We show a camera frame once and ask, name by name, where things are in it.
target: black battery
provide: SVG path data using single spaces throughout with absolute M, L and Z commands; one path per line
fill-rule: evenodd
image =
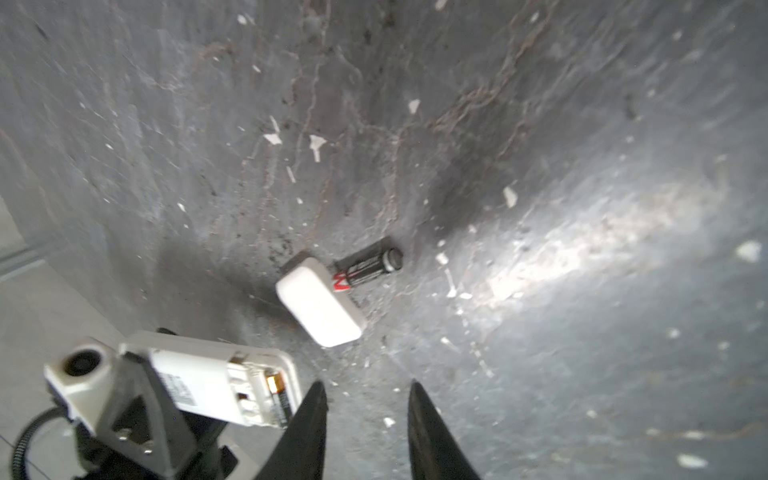
M 402 269 L 402 252 L 396 248 L 390 248 L 375 257 L 355 263 L 344 271 L 344 278 L 350 286 L 355 286 L 400 269 Z

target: barcode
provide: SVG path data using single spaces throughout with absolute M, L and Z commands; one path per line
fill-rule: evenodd
M 181 377 L 171 375 L 170 373 L 160 373 L 160 380 L 163 382 L 165 389 L 168 391 L 168 395 L 176 403 L 183 403 L 184 405 L 196 406 L 192 392 L 181 381 Z

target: metal bolt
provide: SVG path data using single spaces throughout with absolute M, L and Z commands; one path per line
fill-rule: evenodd
M 131 436 L 131 429 L 119 429 L 117 435 L 118 440 L 125 442 Z

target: black circular hole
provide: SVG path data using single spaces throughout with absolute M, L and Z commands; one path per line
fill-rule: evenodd
M 64 371 L 69 376 L 83 376 L 93 372 L 101 363 L 101 354 L 96 350 L 83 350 L 67 359 Z

